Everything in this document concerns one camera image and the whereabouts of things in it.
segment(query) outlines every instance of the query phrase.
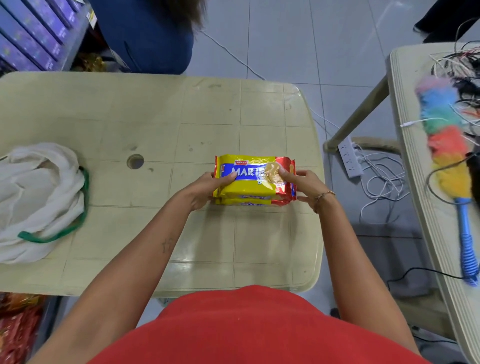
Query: white cloth bag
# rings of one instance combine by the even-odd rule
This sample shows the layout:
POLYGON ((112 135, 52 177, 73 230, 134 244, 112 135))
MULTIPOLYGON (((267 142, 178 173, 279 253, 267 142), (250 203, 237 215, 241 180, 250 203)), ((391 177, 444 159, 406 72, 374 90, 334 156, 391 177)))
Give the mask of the white cloth bag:
POLYGON ((55 143, 21 146, 0 160, 0 262, 34 262, 55 247, 18 237, 49 238, 84 211, 85 178, 77 156, 55 143))

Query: power strip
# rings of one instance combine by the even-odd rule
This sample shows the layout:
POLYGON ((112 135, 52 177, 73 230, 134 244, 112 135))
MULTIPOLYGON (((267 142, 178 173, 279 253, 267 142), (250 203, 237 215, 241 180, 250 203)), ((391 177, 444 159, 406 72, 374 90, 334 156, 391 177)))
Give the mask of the power strip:
POLYGON ((347 171, 348 178, 352 179, 363 174, 360 162, 355 155, 352 139, 348 136, 339 145, 338 151, 342 157, 343 165, 347 171))

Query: green strap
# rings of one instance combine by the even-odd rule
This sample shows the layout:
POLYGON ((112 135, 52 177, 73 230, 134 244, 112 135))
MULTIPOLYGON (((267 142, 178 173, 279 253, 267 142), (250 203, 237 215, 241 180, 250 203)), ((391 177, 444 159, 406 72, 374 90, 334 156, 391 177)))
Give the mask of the green strap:
POLYGON ((26 231, 21 231, 17 236, 20 239, 27 240, 28 242, 32 243, 50 243, 54 240, 63 238, 65 235, 70 234, 72 231, 77 230, 79 227, 81 227, 87 217, 87 211, 88 211, 88 198, 89 198, 89 188, 90 188, 90 183, 89 183, 89 174, 88 171, 80 166, 78 168, 79 170, 82 171, 85 177, 85 183, 83 187, 80 189, 80 191, 83 191, 84 193, 84 211, 75 219, 75 221, 64 228, 62 231, 59 233, 53 235, 51 238, 38 238, 34 234, 26 232, 26 231))

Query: tattoo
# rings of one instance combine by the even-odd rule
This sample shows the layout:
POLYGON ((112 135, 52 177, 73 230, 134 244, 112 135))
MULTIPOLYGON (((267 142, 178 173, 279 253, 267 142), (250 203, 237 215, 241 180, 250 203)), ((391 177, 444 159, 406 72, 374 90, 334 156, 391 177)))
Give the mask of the tattoo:
POLYGON ((164 253, 171 253, 173 251, 173 247, 175 246, 175 241, 172 238, 165 239, 162 243, 163 252, 164 253))

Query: bracelet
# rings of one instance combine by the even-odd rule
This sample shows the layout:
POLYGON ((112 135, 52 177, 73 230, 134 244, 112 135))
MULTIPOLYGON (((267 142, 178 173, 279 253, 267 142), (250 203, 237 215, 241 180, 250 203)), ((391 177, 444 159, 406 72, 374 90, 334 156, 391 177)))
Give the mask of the bracelet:
POLYGON ((313 208, 313 212, 315 214, 318 214, 317 212, 317 204, 318 204, 318 201, 320 201, 321 198, 325 197, 327 194, 332 194, 333 196, 336 196, 336 193, 333 192, 332 190, 328 190, 327 192, 323 192, 322 194, 318 195, 317 197, 315 197, 315 203, 313 204, 314 208, 313 208))

